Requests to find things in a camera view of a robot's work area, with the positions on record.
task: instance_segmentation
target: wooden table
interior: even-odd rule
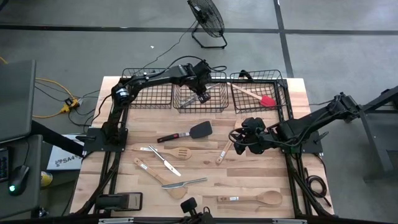
[[[111,88],[118,82],[119,77],[104,77],[99,93],[98,107]],[[301,118],[310,113],[304,81],[301,78],[288,78],[290,100],[294,118]],[[101,115],[96,118],[93,126],[101,127],[107,120],[111,100],[108,99]],[[129,110],[127,128],[129,137],[126,151],[121,156],[117,192],[142,192],[144,201],[139,212],[117,212],[115,216],[129,217],[182,217],[180,204],[194,197],[198,203],[198,211],[207,206],[214,217],[228,218],[292,218],[294,217],[292,199],[287,178],[285,158],[279,149],[266,150],[261,155],[254,155],[248,149],[237,155],[233,147],[227,153],[224,161],[217,166],[215,161],[228,141],[227,134],[233,129],[237,119],[261,117],[267,126],[279,122],[276,111],[236,114],[233,101],[229,99],[229,106],[222,113],[180,114],[174,108],[170,110]],[[203,139],[181,138],[164,143],[156,143],[156,139],[168,134],[189,130],[192,126],[203,121],[210,121],[213,134]],[[164,154],[165,158],[182,174],[181,177],[171,173],[164,167],[161,160],[149,152],[133,151],[134,144],[153,145],[159,149],[188,147],[193,156],[187,160],[180,160]],[[73,197],[71,212],[77,211],[88,200],[97,187],[103,152],[94,152],[83,161],[80,176]],[[149,167],[157,171],[163,178],[172,182],[199,179],[207,177],[207,182],[191,184],[182,199],[172,198],[160,187],[158,181],[133,163],[138,157]],[[325,171],[321,162],[313,155],[303,155],[303,164],[310,175],[320,176],[327,184]],[[218,203],[217,195],[257,195],[267,190],[276,190],[283,195],[282,205],[267,207],[259,202]],[[303,197],[297,191],[300,208],[304,212]],[[329,190],[326,196],[330,200]],[[324,200],[318,200],[324,208],[333,213]]]

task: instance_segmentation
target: gray floor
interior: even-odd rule
[[[279,2],[286,29],[398,29],[397,1]],[[215,3],[227,28],[278,28],[272,0],[215,0]],[[193,21],[185,1],[178,0],[11,1],[0,12],[0,22],[31,24],[186,28]],[[0,30],[0,56],[9,62],[36,59],[38,77],[51,78],[67,86],[73,94],[83,95],[97,90],[105,75],[120,75],[125,67],[141,67],[152,61],[180,35],[180,32]],[[219,41],[206,34],[198,36],[206,43]],[[241,69],[279,69],[286,77],[279,34],[227,33],[225,36],[229,45],[224,50],[203,50],[188,34],[153,67],[164,67],[173,59],[189,54],[205,58],[214,66],[226,65],[228,73]],[[311,103],[330,100],[341,91],[352,95],[358,103],[367,103],[381,91],[398,84],[398,35],[287,35],[287,44],[294,77],[304,78]],[[45,90],[58,98],[65,97]],[[81,110],[89,111],[95,103],[95,99],[89,98]],[[51,114],[59,106],[59,102],[36,92],[35,114]],[[85,121],[76,114],[73,119]],[[60,133],[81,131],[65,115],[40,122]],[[398,183],[365,184],[362,180],[380,167],[361,122],[336,121],[322,131],[330,132],[322,143],[336,214],[398,222]],[[62,212],[72,187],[60,186],[44,197],[51,215]]]

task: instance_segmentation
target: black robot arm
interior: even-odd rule
[[[325,107],[300,119],[290,119],[266,127],[261,118],[247,118],[242,128],[235,129],[238,134],[230,133],[234,147],[240,155],[248,147],[255,154],[276,147],[299,147],[314,131],[336,119],[350,122],[359,115],[359,106],[351,96],[344,93],[336,95]]]
[[[119,144],[120,133],[118,124],[123,110],[137,98],[138,93],[143,88],[167,83],[179,86],[186,85],[198,95],[200,103],[204,103],[210,99],[210,95],[206,93],[206,84],[211,82],[210,72],[208,64],[205,61],[201,61],[195,66],[189,63],[186,65],[177,65],[159,73],[121,78],[118,84],[111,90],[113,107],[108,120],[101,128],[104,134],[104,143],[112,145]]]

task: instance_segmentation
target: red spatula head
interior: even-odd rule
[[[275,100],[269,98],[268,96],[262,96],[260,104],[265,107],[273,107],[276,106]]]

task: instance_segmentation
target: wire basket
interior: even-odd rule
[[[286,84],[278,70],[262,70],[254,72],[236,72],[230,75],[231,83],[254,93],[257,96],[267,96],[275,101],[275,106],[263,106],[260,100],[244,93],[231,85],[235,113],[252,113],[258,111],[277,110],[286,106],[284,89]]]
[[[211,72],[212,82],[206,84],[207,93],[211,98],[206,103],[200,103],[197,95],[187,86],[174,86],[173,107],[180,113],[221,113],[228,107],[228,91],[226,74]]]
[[[130,77],[143,76],[144,73],[157,73],[164,68],[125,68],[123,75]],[[171,109],[173,97],[173,85],[163,84],[142,89],[137,98],[131,102],[130,109]]]

